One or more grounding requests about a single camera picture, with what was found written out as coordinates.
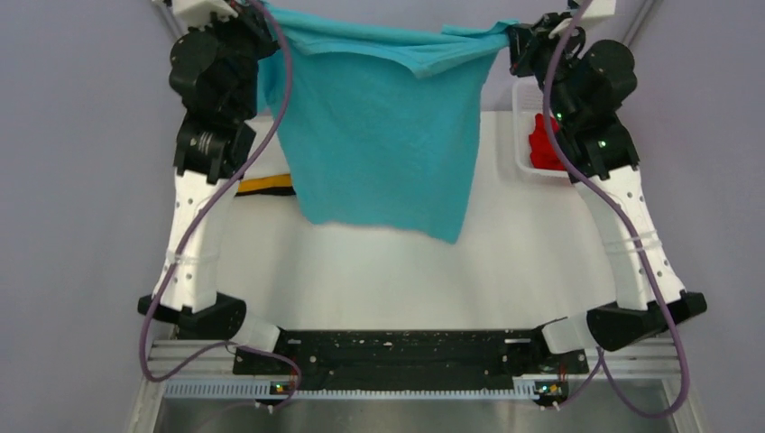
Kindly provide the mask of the turquoise t-shirt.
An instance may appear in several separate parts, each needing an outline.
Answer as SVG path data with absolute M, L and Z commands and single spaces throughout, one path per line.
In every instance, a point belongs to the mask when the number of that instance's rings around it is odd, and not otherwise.
M 439 32 L 272 7 L 290 46 L 261 60 L 257 97 L 312 224 L 416 231 L 454 244 L 480 142 L 481 95 L 510 22 Z

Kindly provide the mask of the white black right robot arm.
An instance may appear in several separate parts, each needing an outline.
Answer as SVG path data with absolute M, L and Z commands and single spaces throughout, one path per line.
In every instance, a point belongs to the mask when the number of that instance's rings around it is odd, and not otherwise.
M 636 89 L 631 51 L 618 41 L 586 44 L 576 26 L 552 80 L 553 58 L 571 14 L 545 14 L 508 29 L 510 71 L 548 89 L 548 110 L 568 177 L 601 237 L 616 289 L 614 301 L 545 325 L 529 347 L 531 364 L 552 372 L 566 352 L 614 352 L 667 332 L 707 310 L 705 296 L 675 274 L 642 191 L 640 158 L 617 110 Z

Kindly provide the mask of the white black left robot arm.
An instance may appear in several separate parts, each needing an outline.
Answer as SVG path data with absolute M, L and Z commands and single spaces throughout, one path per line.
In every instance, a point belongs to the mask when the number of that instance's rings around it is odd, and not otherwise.
M 170 53 L 169 84 L 186 113 L 173 158 L 175 199 L 161 277 L 138 301 L 140 314 L 193 340 L 255 348 L 266 372 L 288 364 L 280 329 L 217 288 L 218 259 L 241 168 L 256 138 L 258 63 L 278 43 L 246 1 L 171 1 L 187 32 Z

